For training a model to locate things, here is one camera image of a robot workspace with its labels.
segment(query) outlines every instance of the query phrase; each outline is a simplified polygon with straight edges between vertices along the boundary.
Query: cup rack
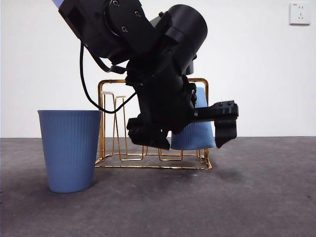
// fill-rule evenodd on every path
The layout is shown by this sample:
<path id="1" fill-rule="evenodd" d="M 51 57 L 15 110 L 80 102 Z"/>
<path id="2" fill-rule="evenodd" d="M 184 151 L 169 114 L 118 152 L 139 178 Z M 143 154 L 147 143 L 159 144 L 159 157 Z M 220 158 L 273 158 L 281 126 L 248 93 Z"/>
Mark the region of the cup rack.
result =
<path id="1" fill-rule="evenodd" d="M 204 84 L 206 101 L 208 103 L 208 82 L 205 79 L 189 79 L 190 82 L 202 82 Z M 119 101 L 124 102 L 126 96 L 118 95 L 111 91 L 104 91 L 104 86 L 106 84 L 112 83 L 125 83 L 122 79 L 108 79 L 102 80 L 98 84 L 98 97 L 99 105 L 102 108 L 107 108 L 107 98 L 110 97 L 112 101 L 112 106 L 114 109 L 117 107 Z M 212 168 L 212 164 L 209 160 L 209 149 L 196 150 L 196 151 L 177 151 L 177 153 L 166 153 L 162 149 L 156 149 L 157 152 L 149 152 L 149 148 L 145 146 L 133 145 L 133 147 L 139 147 L 140 152 L 132 153 L 130 152 L 130 147 L 128 144 L 129 138 L 126 134 L 126 109 L 125 106 L 123 110 L 123 123 L 124 123 L 124 137 L 119 137 L 119 125 L 118 125 L 118 114 L 109 115 L 102 113 L 101 115 L 101 126 L 99 133 L 99 159 L 95 163 L 96 168 L 163 168 L 163 169 L 199 169 L 199 170 L 209 170 Z M 113 132 L 111 136 L 108 137 L 106 132 L 106 123 L 108 118 L 112 116 L 113 119 Z M 107 149 L 107 142 L 110 140 L 111 148 Z M 142 164 L 145 160 L 155 158 L 159 161 L 159 165 L 147 165 Z M 120 164 L 110 165 L 109 159 L 114 158 L 116 161 L 120 161 Z M 195 161 L 194 165 L 167 165 L 167 163 L 172 161 L 172 163 L 185 163 L 184 161 Z M 141 164 L 131 164 L 133 162 L 140 162 Z"/>

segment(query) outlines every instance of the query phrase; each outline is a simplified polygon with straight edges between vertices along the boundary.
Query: ribbed cup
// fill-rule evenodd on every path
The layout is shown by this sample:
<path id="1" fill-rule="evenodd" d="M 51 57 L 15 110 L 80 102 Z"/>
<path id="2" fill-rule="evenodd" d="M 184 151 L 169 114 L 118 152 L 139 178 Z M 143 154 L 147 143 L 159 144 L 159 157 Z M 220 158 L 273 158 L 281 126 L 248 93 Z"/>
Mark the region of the ribbed cup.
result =
<path id="1" fill-rule="evenodd" d="M 196 108 L 207 107 L 204 88 L 197 88 Z M 215 146 L 211 122 L 195 122 L 186 126 L 179 134 L 172 134 L 171 148 L 174 150 L 201 150 Z"/>
<path id="2" fill-rule="evenodd" d="M 101 111 L 38 111 L 49 189 L 73 193 L 93 182 Z"/>

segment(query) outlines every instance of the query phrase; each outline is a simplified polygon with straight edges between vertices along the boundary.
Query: black cable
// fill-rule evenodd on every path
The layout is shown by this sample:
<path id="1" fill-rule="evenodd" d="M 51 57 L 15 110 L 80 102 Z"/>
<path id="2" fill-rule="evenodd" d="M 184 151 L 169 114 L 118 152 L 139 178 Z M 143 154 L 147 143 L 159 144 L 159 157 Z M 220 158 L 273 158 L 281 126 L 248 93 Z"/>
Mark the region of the black cable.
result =
<path id="1" fill-rule="evenodd" d="M 81 45 L 80 45 L 80 77 L 81 77 L 81 83 L 82 83 L 82 86 L 83 86 L 83 89 L 84 89 L 84 93 L 86 95 L 86 97 L 88 98 L 88 100 L 91 102 L 91 104 L 93 104 L 95 107 L 97 107 L 99 110 L 107 113 L 107 114 L 115 114 L 117 111 L 119 111 L 124 105 L 126 105 L 135 95 L 136 95 L 136 92 L 134 94 L 132 94 L 124 103 L 122 103 L 117 109 L 115 109 L 114 111 L 108 111 L 108 110 L 105 110 L 103 109 L 102 107 L 100 107 L 97 103 L 95 103 L 91 97 L 89 96 L 89 93 L 87 91 L 87 87 L 85 85 L 85 82 L 84 82 L 84 75 L 83 75 L 83 52 L 84 52 L 84 45 L 83 43 L 81 42 Z"/>

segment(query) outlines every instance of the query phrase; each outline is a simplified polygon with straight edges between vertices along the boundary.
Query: wall socket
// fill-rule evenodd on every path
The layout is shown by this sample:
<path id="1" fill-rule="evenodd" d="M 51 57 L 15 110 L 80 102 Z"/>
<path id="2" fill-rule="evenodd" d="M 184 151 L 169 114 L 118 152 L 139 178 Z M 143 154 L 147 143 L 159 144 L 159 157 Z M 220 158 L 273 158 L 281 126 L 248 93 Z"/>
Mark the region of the wall socket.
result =
<path id="1" fill-rule="evenodd" d="M 290 3 L 290 25 L 305 25 L 311 23 L 311 8 L 308 2 Z"/>

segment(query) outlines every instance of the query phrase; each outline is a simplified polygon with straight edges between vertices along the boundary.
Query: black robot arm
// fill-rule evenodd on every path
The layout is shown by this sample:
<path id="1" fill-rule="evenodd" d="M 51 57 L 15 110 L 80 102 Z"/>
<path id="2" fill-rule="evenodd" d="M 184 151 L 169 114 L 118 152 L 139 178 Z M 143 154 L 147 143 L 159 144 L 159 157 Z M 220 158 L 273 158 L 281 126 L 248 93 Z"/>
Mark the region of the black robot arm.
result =
<path id="1" fill-rule="evenodd" d="M 236 138 L 233 101 L 195 108 L 196 85 L 186 75 L 206 39 L 207 25 L 195 9 L 176 5 L 149 21 L 139 0 L 54 0 L 67 24 L 105 72 L 127 72 L 140 115 L 128 122 L 133 143 L 169 149 L 168 131 L 191 122 L 214 121 L 216 145 Z M 101 58 L 108 58 L 107 67 Z M 116 66 L 129 60 L 126 69 Z"/>

